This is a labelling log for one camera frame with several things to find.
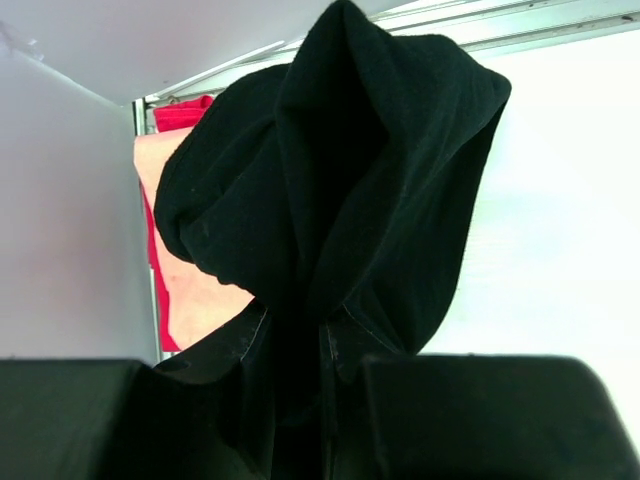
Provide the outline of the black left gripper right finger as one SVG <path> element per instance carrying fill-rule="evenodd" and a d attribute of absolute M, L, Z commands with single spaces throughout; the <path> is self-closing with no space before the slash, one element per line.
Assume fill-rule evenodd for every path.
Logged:
<path fill-rule="evenodd" d="M 560 356 L 404 355 L 345 312 L 319 329 L 328 479 L 635 479 L 609 394 Z"/>

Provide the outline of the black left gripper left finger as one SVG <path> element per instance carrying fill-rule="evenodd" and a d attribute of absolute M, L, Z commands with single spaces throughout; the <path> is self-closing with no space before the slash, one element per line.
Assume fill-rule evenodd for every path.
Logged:
<path fill-rule="evenodd" d="M 271 319 L 251 303 L 156 366 L 131 359 L 1 364 L 5 479 L 267 479 Z"/>

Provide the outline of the black t-shirt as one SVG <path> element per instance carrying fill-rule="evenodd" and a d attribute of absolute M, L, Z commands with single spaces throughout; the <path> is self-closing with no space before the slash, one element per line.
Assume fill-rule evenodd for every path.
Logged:
<path fill-rule="evenodd" d="M 342 310 L 415 354 L 452 302 L 511 90 L 447 37 L 393 36 L 334 2 L 292 62 L 230 85 L 170 157 L 159 234 L 289 336 Z"/>

